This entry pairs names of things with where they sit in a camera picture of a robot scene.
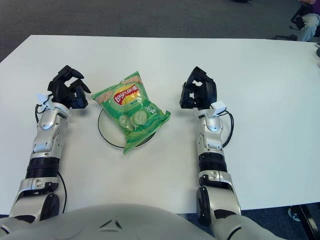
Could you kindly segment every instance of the person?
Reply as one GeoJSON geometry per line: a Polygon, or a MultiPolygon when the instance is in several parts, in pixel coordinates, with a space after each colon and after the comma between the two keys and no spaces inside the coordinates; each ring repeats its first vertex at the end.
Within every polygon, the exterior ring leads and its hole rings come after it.
{"type": "Polygon", "coordinates": [[[309,4],[302,14],[304,27],[301,28],[297,41],[307,42],[316,33],[320,25],[320,0],[300,0],[302,3],[309,4]]]}

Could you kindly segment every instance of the chair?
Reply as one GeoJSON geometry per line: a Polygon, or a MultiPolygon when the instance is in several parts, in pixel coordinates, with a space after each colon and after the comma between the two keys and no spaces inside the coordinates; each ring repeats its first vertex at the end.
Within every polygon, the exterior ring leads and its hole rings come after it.
{"type": "MultiPolygon", "coordinates": [[[[308,5],[302,4],[299,10],[293,15],[291,18],[291,22],[296,25],[297,28],[292,27],[291,25],[289,28],[293,30],[300,31],[304,26],[304,21],[302,20],[301,14],[306,10],[306,7],[308,5]]],[[[315,31],[314,37],[320,37],[320,27],[318,26],[315,31]]],[[[290,40],[290,41],[297,41],[298,36],[296,35],[290,35],[290,36],[282,36],[282,35],[276,35],[272,39],[277,40],[277,39],[284,39],[284,40],[290,40]]]]}

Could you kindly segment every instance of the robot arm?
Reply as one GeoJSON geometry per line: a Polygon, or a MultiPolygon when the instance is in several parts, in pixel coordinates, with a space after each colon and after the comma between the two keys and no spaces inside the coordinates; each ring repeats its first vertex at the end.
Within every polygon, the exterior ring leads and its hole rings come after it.
{"type": "Polygon", "coordinates": [[[37,135],[33,141],[32,153],[25,179],[14,200],[9,217],[35,223],[56,216],[60,209],[58,170],[64,147],[70,108],[85,108],[88,105],[84,91],[90,93],[81,81],[84,77],[78,71],[65,66],[50,82],[49,95],[38,95],[36,105],[37,135]],[[69,87],[65,82],[78,78],[69,87]],[[38,108],[41,119],[38,120],[38,108]]]}
{"type": "Polygon", "coordinates": [[[223,150],[226,144],[221,141],[223,125],[219,116],[226,112],[227,107],[222,101],[217,101],[215,82],[199,67],[195,67],[182,86],[180,106],[198,109],[196,144],[200,187],[196,193],[196,209],[199,222],[211,226],[218,240],[280,239],[241,216],[237,194],[227,171],[223,150]]]}

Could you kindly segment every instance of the white table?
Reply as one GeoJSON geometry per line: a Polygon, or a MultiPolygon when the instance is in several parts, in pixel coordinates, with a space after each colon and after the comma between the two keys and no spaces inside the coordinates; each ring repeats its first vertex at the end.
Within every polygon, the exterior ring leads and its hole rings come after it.
{"type": "Polygon", "coordinates": [[[315,52],[314,43],[263,39],[30,36],[0,63],[0,213],[10,211],[26,173],[36,93],[65,65],[79,70],[93,93],[139,70],[150,99],[171,112],[153,139],[124,156],[101,138],[98,104],[88,97],[86,110],[72,110],[60,161],[67,211],[108,203],[196,211],[196,119],[179,105],[195,66],[214,78],[218,100],[235,119],[224,152],[242,209],[320,201],[315,52]]]}

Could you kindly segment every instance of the chair leg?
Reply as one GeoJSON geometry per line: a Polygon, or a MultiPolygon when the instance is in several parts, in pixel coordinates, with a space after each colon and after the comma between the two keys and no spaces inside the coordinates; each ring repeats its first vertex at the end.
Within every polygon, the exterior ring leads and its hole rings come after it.
{"type": "Polygon", "coordinates": [[[273,40],[278,40],[278,39],[282,39],[282,40],[289,40],[289,41],[297,41],[297,36],[296,35],[290,35],[290,36],[282,36],[282,35],[276,35],[275,37],[273,37],[273,40]]]}

